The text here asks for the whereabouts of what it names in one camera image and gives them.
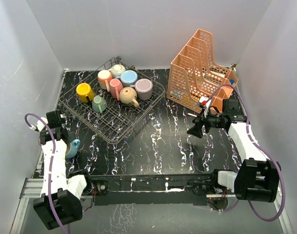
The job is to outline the blue mug cream inside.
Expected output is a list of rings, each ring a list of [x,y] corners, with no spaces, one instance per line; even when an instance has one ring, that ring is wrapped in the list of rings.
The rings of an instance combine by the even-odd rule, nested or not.
[[[74,139],[69,143],[67,146],[67,151],[66,151],[66,159],[73,158],[77,155],[79,146],[81,144],[81,141],[79,139]]]

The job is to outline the pink mug white inside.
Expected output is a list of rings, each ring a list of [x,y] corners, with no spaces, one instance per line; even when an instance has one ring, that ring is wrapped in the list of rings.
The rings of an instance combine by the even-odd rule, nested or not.
[[[112,97],[120,101],[120,91],[124,88],[122,82],[119,79],[114,78],[110,81],[109,88]]]

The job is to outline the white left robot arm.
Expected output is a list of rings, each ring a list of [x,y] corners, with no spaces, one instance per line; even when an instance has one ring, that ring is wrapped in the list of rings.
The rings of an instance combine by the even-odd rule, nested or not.
[[[33,207],[48,230],[81,220],[81,195],[93,190],[93,182],[83,172],[66,175],[66,155],[70,147],[65,116],[51,111],[39,117],[33,130],[39,131],[44,156],[44,176],[40,197]]]

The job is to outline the tan brown mug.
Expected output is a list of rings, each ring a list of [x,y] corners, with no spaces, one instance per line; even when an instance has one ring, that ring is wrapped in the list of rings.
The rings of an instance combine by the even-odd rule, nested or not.
[[[119,99],[127,106],[134,106],[135,108],[139,107],[137,92],[131,87],[123,88],[119,93]]]

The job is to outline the yellow mug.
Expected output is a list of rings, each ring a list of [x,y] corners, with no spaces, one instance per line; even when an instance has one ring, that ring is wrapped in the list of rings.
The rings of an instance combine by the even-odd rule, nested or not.
[[[93,92],[91,86],[85,82],[77,85],[76,93],[77,93],[79,99],[84,103],[91,102],[94,98],[94,92]]]

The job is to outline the teal green cup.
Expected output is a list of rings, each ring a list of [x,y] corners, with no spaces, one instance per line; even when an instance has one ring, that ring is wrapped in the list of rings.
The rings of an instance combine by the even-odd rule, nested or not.
[[[107,102],[101,96],[95,96],[92,101],[92,109],[97,113],[104,113],[107,108]]]

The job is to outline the white speckled ceramic mug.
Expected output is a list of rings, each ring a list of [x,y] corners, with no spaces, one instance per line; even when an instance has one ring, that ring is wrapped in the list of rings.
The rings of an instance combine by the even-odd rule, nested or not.
[[[125,67],[122,64],[116,64],[112,68],[109,69],[110,73],[112,74],[112,77],[121,76],[125,71]]]

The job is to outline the light blue textured mug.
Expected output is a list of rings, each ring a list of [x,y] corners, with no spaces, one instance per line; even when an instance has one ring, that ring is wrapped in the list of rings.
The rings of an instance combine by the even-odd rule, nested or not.
[[[120,76],[120,81],[123,84],[123,87],[130,87],[134,85],[138,80],[138,75],[133,70],[126,70]]]

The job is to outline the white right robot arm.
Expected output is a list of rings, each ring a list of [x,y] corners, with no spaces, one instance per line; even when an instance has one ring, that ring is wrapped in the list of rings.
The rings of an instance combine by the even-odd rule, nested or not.
[[[224,129],[234,141],[241,158],[238,172],[215,169],[211,174],[210,189],[219,194],[231,191],[239,200],[274,202],[277,195],[280,166],[258,149],[252,134],[248,134],[247,117],[241,114],[238,99],[223,100],[223,110],[211,105],[202,98],[199,101],[201,112],[193,120],[194,126],[187,133],[202,138],[210,129]]]

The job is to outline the cream pink speckled mug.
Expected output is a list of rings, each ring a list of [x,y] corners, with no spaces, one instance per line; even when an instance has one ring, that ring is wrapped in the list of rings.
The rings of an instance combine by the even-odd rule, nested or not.
[[[112,74],[108,70],[101,70],[97,74],[99,85],[102,89],[110,91],[109,83],[112,80]]]

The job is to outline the lilac ceramic mug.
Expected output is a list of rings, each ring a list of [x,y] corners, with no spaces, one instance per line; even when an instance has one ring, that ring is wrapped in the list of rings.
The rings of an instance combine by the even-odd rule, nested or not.
[[[147,100],[152,96],[153,84],[149,79],[142,78],[135,83],[135,90],[140,100]]]

